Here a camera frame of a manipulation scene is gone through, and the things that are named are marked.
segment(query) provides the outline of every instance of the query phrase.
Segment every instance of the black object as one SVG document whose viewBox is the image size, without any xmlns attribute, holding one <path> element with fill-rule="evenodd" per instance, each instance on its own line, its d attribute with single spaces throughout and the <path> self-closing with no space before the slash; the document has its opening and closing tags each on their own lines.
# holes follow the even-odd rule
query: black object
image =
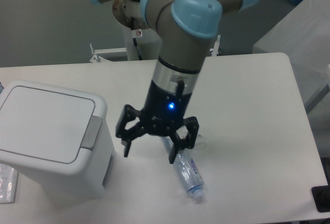
<svg viewBox="0 0 330 224">
<path fill-rule="evenodd" d="M 328 185 L 316 186 L 311 189 L 316 208 L 319 212 L 330 212 L 330 158 L 321 158 L 324 174 Z"/>
<path fill-rule="evenodd" d="M 319 224 L 326 224 L 327 222 L 330 221 L 330 218 L 324 219 L 322 222 L 320 222 Z"/>
<path fill-rule="evenodd" d="M 116 137 L 122 139 L 125 146 L 124 157 L 128 156 L 131 142 L 144 134 L 169 136 L 173 147 L 169 155 L 170 164 L 175 160 L 179 150 L 192 149 L 195 145 L 199 123 L 196 117 L 184 119 L 191 94 L 183 95 L 185 83 L 177 82 L 176 93 L 172 94 L 159 88 L 153 81 L 142 110 L 136 110 L 125 105 L 116 126 Z M 140 121 L 130 129 L 125 129 L 127 123 L 139 118 Z M 188 135 L 180 138 L 177 130 L 185 126 Z"/>
<path fill-rule="evenodd" d="M 316 208 L 319 212 L 330 212 L 330 186 L 316 186 L 311 189 Z"/>
<path fill-rule="evenodd" d="M 138 42 L 136 41 L 136 38 L 133 38 L 133 44 L 135 46 L 136 52 L 138 53 L 139 60 L 143 60 L 142 55 L 140 54 L 140 51 L 138 49 Z"/>
</svg>

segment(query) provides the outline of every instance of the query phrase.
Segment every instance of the bottle label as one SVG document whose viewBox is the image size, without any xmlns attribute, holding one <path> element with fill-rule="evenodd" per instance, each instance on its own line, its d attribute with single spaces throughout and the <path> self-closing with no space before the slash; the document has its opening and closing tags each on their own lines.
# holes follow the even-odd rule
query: bottle label
<svg viewBox="0 0 330 224">
<path fill-rule="evenodd" d="M 202 178 L 200 172 L 198 171 L 197 166 L 195 165 L 195 162 L 194 162 L 193 159 L 191 159 L 190 164 L 191 164 L 191 168 L 193 169 L 196 177 L 203 180 L 203 178 Z"/>
</svg>

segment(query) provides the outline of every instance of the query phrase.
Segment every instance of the white table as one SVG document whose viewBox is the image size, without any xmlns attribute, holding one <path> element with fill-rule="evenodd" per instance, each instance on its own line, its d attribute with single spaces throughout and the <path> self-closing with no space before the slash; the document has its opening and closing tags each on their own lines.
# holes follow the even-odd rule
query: white table
<svg viewBox="0 0 330 224">
<path fill-rule="evenodd" d="M 284 54 L 207 58 L 186 116 L 203 139 L 193 158 L 205 199 L 187 198 L 158 137 L 135 140 L 128 158 L 114 135 L 124 104 L 144 104 L 155 61 L 0 68 L 14 79 L 102 95 L 117 156 L 102 199 L 44 191 L 20 175 L 1 223 L 267 223 L 330 217 L 310 189 L 326 179 L 304 106 Z"/>
</svg>

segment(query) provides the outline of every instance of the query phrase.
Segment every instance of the plastic water bottle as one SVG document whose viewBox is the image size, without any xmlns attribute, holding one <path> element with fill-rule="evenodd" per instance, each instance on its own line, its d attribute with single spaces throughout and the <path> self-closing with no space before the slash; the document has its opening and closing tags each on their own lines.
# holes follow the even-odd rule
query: plastic water bottle
<svg viewBox="0 0 330 224">
<path fill-rule="evenodd" d="M 172 141 L 166 137 L 163 137 L 162 142 L 167 150 L 167 153 L 170 154 L 172 149 Z M 173 166 L 187 194 L 194 199 L 201 198 L 204 195 L 202 188 L 204 181 L 188 149 L 180 150 L 178 152 Z"/>
</svg>

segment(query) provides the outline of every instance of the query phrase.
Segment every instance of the blue led light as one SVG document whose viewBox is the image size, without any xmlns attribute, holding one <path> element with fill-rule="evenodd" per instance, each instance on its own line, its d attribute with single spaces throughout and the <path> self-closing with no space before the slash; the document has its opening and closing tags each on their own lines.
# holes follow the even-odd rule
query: blue led light
<svg viewBox="0 0 330 224">
<path fill-rule="evenodd" d="M 174 103 L 169 103 L 169 109 L 174 109 L 175 105 Z"/>
</svg>

